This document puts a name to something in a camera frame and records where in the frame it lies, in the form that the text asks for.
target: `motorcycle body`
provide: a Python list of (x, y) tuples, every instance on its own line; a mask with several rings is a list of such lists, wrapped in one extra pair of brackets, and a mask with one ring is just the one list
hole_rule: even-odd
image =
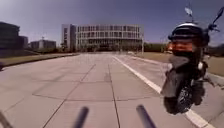
[(3, 63), (0, 62), (0, 71), (3, 69)]
[(210, 40), (208, 32), (216, 26), (209, 27), (202, 29), (196, 23), (184, 23), (168, 37), (168, 50), (173, 54), (169, 59), (172, 68), (166, 72), (161, 94), (170, 112), (184, 113), (193, 104), (194, 83), (203, 79), (208, 67), (203, 60), (204, 51)]

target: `motorcycle taillight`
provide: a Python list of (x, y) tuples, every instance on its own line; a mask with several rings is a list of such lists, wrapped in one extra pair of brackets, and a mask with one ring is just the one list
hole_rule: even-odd
[(195, 52), (196, 47), (193, 42), (172, 41), (168, 43), (169, 51)]

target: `building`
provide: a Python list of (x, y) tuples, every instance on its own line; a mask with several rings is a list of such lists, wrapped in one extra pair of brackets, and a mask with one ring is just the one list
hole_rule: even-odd
[(69, 50), (129, 50), (139, 48), (142, 41), (137, 25), (62, 25), (62, 44)]
[(19, 43), (22, 45), (23, 49), (27, 49), (28, 48), (28, 37), (19, 36)]
[(34, 51), (42, 50), (42, 49), (56, 49), (56, 42), (51, 40), (38, 40), (30, 42), (30, 48)]
[(18, 49), (19, 27), (0, 22), (0, 49)]
[(62, 46), (65, 46), (70, 51), (75, 49), (76, 27), (71, 24), (62, 25)]

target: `pavement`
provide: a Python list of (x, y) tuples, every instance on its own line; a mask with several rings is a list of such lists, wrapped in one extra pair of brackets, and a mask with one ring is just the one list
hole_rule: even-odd
[[(0, 110), (14, 128), (72, 128), (83, 107), (89, 109), (84, 128), (144, 128), (136, 111), (143, 105), (157, 128), (198, 127), (186, 114), (167, 113), (163, 97), (115, 58), (162, 87), (163, 63), (81, 54), (5, 68)], [(209, 126), (223, 128), (224, 93), (206, 83), (203, 87), (203, 100), (192, 111)]]

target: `sky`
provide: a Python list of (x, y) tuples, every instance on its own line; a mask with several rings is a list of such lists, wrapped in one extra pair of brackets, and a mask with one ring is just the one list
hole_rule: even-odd
[[(194, 19), (203, 27), (212, 22), (223, 0), (0, 0), (0, 21), (20, 26), (29, 41), (61, 42), (61, 25), (138, 24), (147, 42), (167, 42), (178, 24), (189, 19), (184, 8), (191, 2)], [(224, 43), (224, 16), (220, 33), (211, 33), (212, 45)]]

